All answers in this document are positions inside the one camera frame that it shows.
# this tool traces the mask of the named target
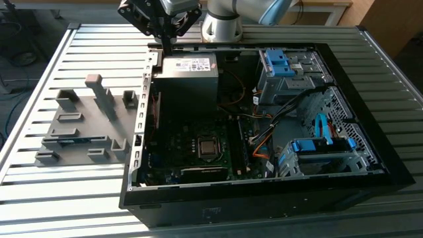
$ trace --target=slotted aluminum table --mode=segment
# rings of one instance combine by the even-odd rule
[[[199,42],[193,27],[179,42]],[[85,77],[103,75],[114,94],[138,90],[147,43],[131,25],[69,29],[0,154],[0,235],[33,237],[421,237],[423,232],[422,95],[366,31],[346,27],[245,26],[245,42],[328,43],[417,184],[344,212],[149,230],[118,207],[123,164],[33,166],[55,115],[59,89],[93,95]]]

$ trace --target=metal frame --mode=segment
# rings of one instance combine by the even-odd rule
[[[58,108],[58,104],[45,98],[54,98],[58,88],[70,87],[77,88],[79,95],[90,96],[83,80],[71,79],[87,71],[109,75],[105,83],[114,85],[117,94],[125,89],[137,90],[133,82],[143,74],[138,68],[153,38],[138,33],[131,25],[86,24],[66,33],[0,153],[0,234],[19,238],[145,237],[191,233],[202,237],[211,232],[215,236],[227,237],[264,234],[293,236],[294,233],[301,237],[420,236],[423,231],[423,110],[421,98],[416,92],[408,91],[410,81],[398,73],[393,74],[398,68],[394,64],[388,67],[388,56],[380,54],[378,45],[357,28],[245,26],[245,41],[254,43],[258,39],[261,42],[278,40],[330,44],[418,183],[330,215],[149,230],[127,210],[118,208],[125,170],[122,164],[54,170],[31,167],[35,161],[33,149],[41,142],[37,135],[43,135],[49,130],[49,122],[57,113],[53,110]],[[193,27],[179,40],[199,41],[199,27]]]

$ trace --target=black cable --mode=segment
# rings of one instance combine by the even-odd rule
[[[304,91],[301,94],[298,94],[294,98],[290,99],[290,101],[282,106],[281,110],[274,115],[274,118],[272,120],[270,126],[266,128],[266,130],[252,140],[252,142],[257,142],[265,135],[269,135],[273,133],[281,118],[288,115],[290,112],[293,112],[301,102],[301,100],[308,97],[313,93],[325,92],[328,90],[328,86],[321,86],[314,89],[309,89]]]
[[[3,80],[2,74],[0,74],[0,82],[2,82],[2,85],[6,87],[6,83],[5,83],[5,80]]]
[[[0,139],[2,139],[2,144],[0,144],[0,150],[2,150],[2,148],[3,148],[3,146],[6,144],[6,138],[5,138],[5,135],[3,135],[2,132],[0,132]]]
[[[300,11],[297,14],[297,20],[292,25],[296,25],[301,21],[301,19],[304,18],[304,14],[305,14],[305,3],[304,3],[304,0],[300,0]]]

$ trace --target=cable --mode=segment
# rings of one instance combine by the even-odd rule
[[[240,82],[240,84],[241,84],[241,86],[242,86],[242,88],[244,88],[244,94],[241,95],[241,97],[240,97],[240,99],[238,99],[237,101],[230,102],[230,103],[221,103],[221,104],[219,104],[219,106],[229,106],[229,105],[234,105],[234,104],[240,103],[241,100],[244,100],[244,98],[245,98],[245,96],[246,96],[246,86],[245,86],[245,83],[244,83],[244,81],[241,80],[241,78],[236,75],[236,73],[233,73],[233,72],[229,71],[229,70],[225,70],[223,72],[229,72],[229,73],[233,75],[233,77],[238,80],[238,82]]]
[[[7,132],[7,128],[9,128],[9,123],[11,121],[11,117],[13,117],[13,114],[14,114],[14,111],[18,107],[18,105],[22,103],[22,101],[31,95],[31,93],[27,93],[17,102],[15,106],[13,107],[13,110],[10,111],[9,113],[9,116],[7,116],[7,120],[6,120],[6,124],[5,124],[5,137],[6,139],[9,138],[9,132]]]
[[[264,117],[264,114],[260,115],[260,114],[257,113],[257,111],[258,111],[257,109],[258,109],[258,105],[254,106],[253,115],[254,115],[254,116],[258,116],[258,117]],[[266,117],[268,117],[268,118],[273,118],[273,115],[272,115],[272,114],[266,114]]]
[[[249,115],[249,114],[245,114],[245,113],[232,113],[227,109],[225,109],[222,106],[218,106],[226,113],[229,113],[230,115],[233,116],[245,116],[245,117],[250,117],[250,118],[264,118],[264,117],[260,117],[260,116],[256,116],[256,115]]]
[[[330,127],[330,130],[332,130],[332,132],[333,132],[333,136],[334,136],[334,137],[340,137],[333,123],[329,123],[329,127]]]
[[[7,100],[10,100],[10,99],[14,99],[14,98],[19,97],[23,93],[27,92],[29,87],[30,87],[30,75],[29,75],[27,70],[26,70],[21,65],[15,64],[15,62],[11,61],[10,59],[7,59],[7,61],[9,61],[9,63],[10,63],[13,66],[19,67],[19,68],[22,69],[22,71],[26,73],[26,76],[27,76],[26,81],[27,81],[27,83],[26,83],[26,87],[25,87],[25,89],[22,90],[21,93],[18,93],[17,95],[14,95],[14,96],[11,96],[11,97],[9,97],[9,98],[0,98],[0,101],[7,101]]]
[[[289,114],[290,112],[293,112],[298,106],[298,103],[301,102],[301,100],[309,96],[313,93],[318,93],[318,92],[324,92],[328,90],[328,86],[321,86],[317,87],[314,89],[308,89],[306,91],[304,91],[301,94],[298,94],[294,98],[290,99],[290,101],[282,106],[282,108],[280,109],[278,113],[274,115],[274,118],[272,120],[270,126],[268,127],[268,129],[254,138],[252,138],[250,142],[254,143],[257,142],[265,135],[268,135],[272,131],[274,131],[281,118]]]
[[[2,148],[3,148],[3,146],[6,144],[6,138],[5,138],[3,133],[0,133],[0,139],[2,139],[2,144],[0,144],[0,150],[2,150]]]
[[[305,14],[305,3],[304,3],[304,0],[300,0],[300,11],[297,14],[297,20],[292,25],[296,25],[301,21],[301,19],[304,18],[304,14]]]
[[[262,158],[266,158],[266,159],[270,158],[268,155],[258,154],[258,151],[260,151],[262,145],[264,145],[264,144],[266,143],[266,141],[270,139],[272,135],[273,135],[273,133],[270,133],[270,134],[268,135],[268,137],[265,138],[265,140],[262,141],[262,143],[260,144],[260,146],[258,146],[257,149],[254,150],[254,152],[253,152],[253,156],[254,156],[254,157],[262,157]]]

